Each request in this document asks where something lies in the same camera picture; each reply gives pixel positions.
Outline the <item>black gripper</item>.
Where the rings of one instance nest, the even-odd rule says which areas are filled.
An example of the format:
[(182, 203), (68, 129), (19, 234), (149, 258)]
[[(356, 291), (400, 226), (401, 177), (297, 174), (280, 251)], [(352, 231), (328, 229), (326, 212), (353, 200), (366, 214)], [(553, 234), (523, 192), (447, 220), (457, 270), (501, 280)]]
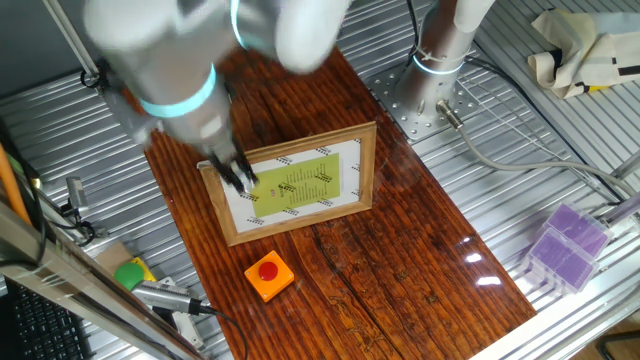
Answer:
[(238, 193), (249, 193), (259, 183), (234, 135), (205, 143), (201, 149), (222, 180)]

